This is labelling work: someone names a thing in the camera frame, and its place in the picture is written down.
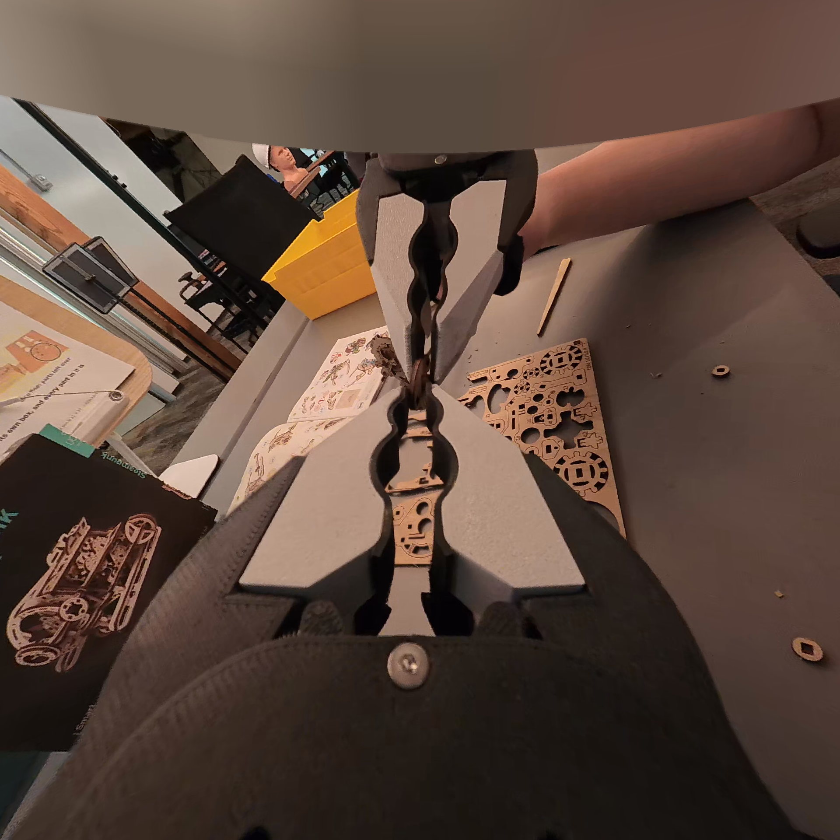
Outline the stack of yellow plastic bins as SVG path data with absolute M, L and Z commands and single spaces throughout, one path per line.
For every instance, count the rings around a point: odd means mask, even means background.
M 375 294 L 356 222 L 360 191 L 310 221 L 263 281 L 311 320 Z

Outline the black model kit box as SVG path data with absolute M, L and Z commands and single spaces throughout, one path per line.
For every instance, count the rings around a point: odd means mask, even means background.
M 133 627 L 216 516 L 43 435 L 2 461 L 2 751 L 72 746 Z

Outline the laser-cut plywood parts sheet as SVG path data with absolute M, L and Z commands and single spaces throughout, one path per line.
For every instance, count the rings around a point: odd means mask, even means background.
M 606 426 L 586 339 L 557 344 L 467 374 L 458 402 L 522 453 L 536 455 L 626 536 Z M 428 566 L 443 481 L 432 465 L 425 413 L 409 414 L 392 500 L 395 564 Z

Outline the black office chair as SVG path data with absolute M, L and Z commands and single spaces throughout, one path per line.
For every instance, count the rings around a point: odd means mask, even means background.
M 816 259 L 839 257 L 839 203 L 802 216 L 795 236 L 804 251 Z

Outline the black framed sign holder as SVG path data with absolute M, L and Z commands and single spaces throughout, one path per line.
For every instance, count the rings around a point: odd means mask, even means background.
M 109 314 L 139 282 L 101 236 L 69 245 L 42 272 L 100 314 Z

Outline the black panel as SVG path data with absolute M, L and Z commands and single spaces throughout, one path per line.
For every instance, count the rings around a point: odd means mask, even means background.
M 260 280 L 317 216 L 245 155 L 217 182 L 165 212 L 169 222 Z

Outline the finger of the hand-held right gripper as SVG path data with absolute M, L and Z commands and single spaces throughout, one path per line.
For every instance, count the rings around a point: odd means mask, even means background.
M 436 254 L 431 203 L 404 193 L 361 192 L 358 227 L 385 324 L 409 379 L 414 362 L 431 354 L 436 304 L 429 261 Z
M 501 278 L 498 239 L 506 184 L 474 184 L 449 205 L 452 255 L 444 258 L 442 298 L 432 321 L 431 378 L 441 384 L 475 334 Z

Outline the thin wooden stick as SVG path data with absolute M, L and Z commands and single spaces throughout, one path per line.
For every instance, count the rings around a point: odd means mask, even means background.
M 548 320 L 552 313 L 552 310 L 556 304 L 556 301 L 560 295 L 560 290 L 564 283 L 565 278 L 567 277 L 569 270 L 572 266 L 573 260 L 572 258 L 564 258 L 561 260 L 559 268 L 556 273 L 556 277 L 554 278 L 553 284 L 551 286 L 549 295 L 545 302 L 545 305 L 542 310 L 541 317 L 539 319 L 538 327 L 537 327 L 537 335 L 543 336 L 545 328 L 547 326 Z

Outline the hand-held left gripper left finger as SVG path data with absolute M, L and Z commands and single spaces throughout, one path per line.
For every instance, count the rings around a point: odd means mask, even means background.
M 382 395 L 304 459 L 239 584 L 301 599 L 386 599 L 401 388 Z

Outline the light wooden board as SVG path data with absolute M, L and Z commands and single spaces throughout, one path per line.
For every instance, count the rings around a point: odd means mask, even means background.
M 118 415 L 107 421 L 103 429 L 95 432 L 88 442 L 72 436 L 86 444 L 99 446 L 149 390 L 152 380 L 150 363 L 143 353 L 130 343 L 5 277 L 1 278 L 1 301 L 1 304 L 5 303 L 74 340 L 134 366 L 134 372 L 121 386 L 124 405 Z

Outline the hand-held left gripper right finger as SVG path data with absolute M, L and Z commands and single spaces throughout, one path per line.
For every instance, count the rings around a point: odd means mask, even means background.
M 433 469 L 444 486 L 429 571 L 436 595 L 520 601 L 585 579 L 518 447 L 440 386 L 429 388 Z

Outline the brown wooden desk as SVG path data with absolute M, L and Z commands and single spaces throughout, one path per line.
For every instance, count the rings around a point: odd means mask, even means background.
M 344 152 L 331 151 L 312 162 L 301 181 L 291 188 L 290 194 L 317 217 L 359 189 L 361 180 L 356 176 Z

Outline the person's right forearm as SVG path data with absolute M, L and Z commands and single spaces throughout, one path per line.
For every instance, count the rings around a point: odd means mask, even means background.
M 539 176 L 523 258 L 764 193 L 838 152 L 838 98 L 603 142 Z

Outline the mannequin head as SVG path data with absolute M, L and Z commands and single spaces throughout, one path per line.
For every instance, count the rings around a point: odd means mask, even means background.
M 306 191 L 317 174 L 313 165 L 309 168 L 298 165 L 295 155 L 285 146 L 269 146 L 268 163 L 270 169 L 281 175 L 283 186 L 294 198 Z

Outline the illustrated instruction booklet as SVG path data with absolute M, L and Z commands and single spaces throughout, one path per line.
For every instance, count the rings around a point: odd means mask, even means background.
M 333 345 L 287 421 L 271 428 L 252 451 L 227 512 L 256 493 L 290 458 L 308 455 L 373 403 L 384 380 L 366 344 L 382 332 L 390 337 L 387 327 L 381 327 Z

